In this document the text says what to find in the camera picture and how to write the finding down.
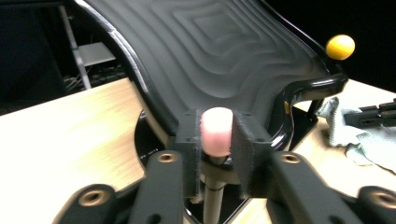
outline wooden table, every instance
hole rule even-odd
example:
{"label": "wooden table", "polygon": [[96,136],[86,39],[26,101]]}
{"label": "wooden table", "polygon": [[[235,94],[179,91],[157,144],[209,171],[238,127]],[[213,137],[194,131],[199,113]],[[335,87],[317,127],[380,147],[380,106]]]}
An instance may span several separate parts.
{"label": "wooden table", "polygon": [[[396,94],[350,80],[339,97],[364,106]],[[0,117],[0,223],[51,223],[78,189],[103,183],[119,190],[143,178],[134,149],[141,110],[131,83],[122,79]],[[327,130],[319,119],[296,152],[330,187],[352,196],[368,185],[396,189],[396,175],[359,167],[343,147],[329,147]],[[233,223],[268,223],[264,202],[251,200]]]}

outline gray cloth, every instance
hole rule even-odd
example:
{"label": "gray cloth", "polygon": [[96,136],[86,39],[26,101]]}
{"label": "gray cloth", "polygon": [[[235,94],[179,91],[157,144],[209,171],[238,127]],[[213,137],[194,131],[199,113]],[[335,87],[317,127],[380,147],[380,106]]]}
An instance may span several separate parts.
{"label": "gray cloth", "polygon": [[332,147],[346,147],[346,156],[358,165],[377,164],[396,174],[396,127],[358,129],[345,123],[344,115],[361,112],[357,107],[343,105],[334,97],[318,111],[330,126]]}

